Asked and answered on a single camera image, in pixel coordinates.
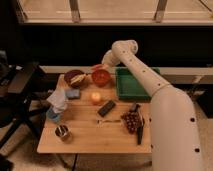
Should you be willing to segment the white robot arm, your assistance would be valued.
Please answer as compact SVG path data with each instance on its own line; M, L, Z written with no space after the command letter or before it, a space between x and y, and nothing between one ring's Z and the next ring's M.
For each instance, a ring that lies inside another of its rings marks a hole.
M137 51L135 40L115 41L102 64L114 67L122 62L151 97L153 171L204 171L191 98L139 60L135 56Z

